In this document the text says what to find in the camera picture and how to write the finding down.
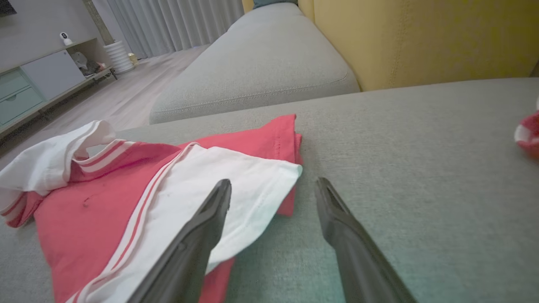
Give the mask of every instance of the red and white cloth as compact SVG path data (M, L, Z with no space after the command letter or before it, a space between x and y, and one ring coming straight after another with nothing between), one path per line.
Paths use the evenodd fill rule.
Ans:
M57 302L123 302L215 183L229 178L231 206L208 271L217 267L200 300L222 302L231 258L261 235L275 212L292 214L291 189L301 174L294 164L301 142L294 119L178 147L115 140L96 121L67 141L42 145L57 149L49 161L31 148L0 172L0 214L14 227L34 215ZM107 141L85 159L84 148ZM32 157L39 159L33 166ZM7 177L17 171L23 176Z
M537 112L522 120L517 126L515 142L529 155L539 157L539 98L537 98Z

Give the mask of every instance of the yellow sofa backrest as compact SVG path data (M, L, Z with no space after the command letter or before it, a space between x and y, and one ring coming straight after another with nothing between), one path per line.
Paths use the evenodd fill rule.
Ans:
M243 0L252 9L252 0ZM528 77L537 0L300 0L364 91Z

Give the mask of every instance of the sofa seam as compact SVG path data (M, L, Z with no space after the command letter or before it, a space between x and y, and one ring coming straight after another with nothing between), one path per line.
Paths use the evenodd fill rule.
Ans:
M173 109L171 111L155 111L155 112L152 112L152 113L182 112L182 111L192 109L192 108L212 106L212 105L228 103L228 102L232 102L232 101L236 101L236 100L241 100L241 99L248 100L248 99L254 99L254 98L257 98L257 97L276 95L276 94L283 93L283 92L304 91L304 90L307 90L307 89L310 89L310 88L323 87L323 86L338 83L338 82L346 79L349 74L350 74L350 69L348 68L348 70L346 71L346 73L344 74L343 77L341 77L341 78L339 78L337 80L332 80L331 82L328 82L328 83L325 83L325 84L316 84L316 85L307 85L307 86L293 86L293 87L290 87L290 88L287 88L287 89L280 89L278 91L265 91L265 92L256 93L256 94L241 95L241 96L238 96L236 98L220 99L220 100L216 100L216 101L209 101L209 102L205 102L205 103L195 104L195 105L192 105L192 106L189 106L189 107L186 107L186 108Z
M404 44L404 36L407 33L407 21L410 11L410 0L404 0L400 10L399 30L397 34L397 47L395 53L395 59L393 60L393 66L391 67L389 75L389 88L395 86L395 79L397 78L397 71L400 66L400 54Z

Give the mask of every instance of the throw pillow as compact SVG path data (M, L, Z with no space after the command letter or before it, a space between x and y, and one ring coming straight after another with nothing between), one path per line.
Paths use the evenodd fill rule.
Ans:
M257 9L261 6L270 5L273 3L282 3L282 2L290 2L290 3L294 3L295 5L298 4L298 0L254 0L253 9Z

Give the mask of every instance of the wall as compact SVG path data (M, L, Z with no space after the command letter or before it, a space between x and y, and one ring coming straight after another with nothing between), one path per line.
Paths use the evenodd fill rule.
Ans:
M0 70L61 48L63 31L73 42L95 37L101 41L82 0L10 0L10 3L17 14L0 18Z
M131 48L129 47L129 44L126 41L126 38L123 36L123 32L120 29L120 26L118 24L118 21L116 21L116 17L114 17L114 14L112 13L112 10L110 9L110 5L108 4L107 0L92 0L94 3L95 9L98 11L99 16L101 16L101 19L103 19L104 24L106 25L108 31L110 32L110 35L112 38L116 41L123 41L123 46L126 48L126 51L128 53L131 53Z

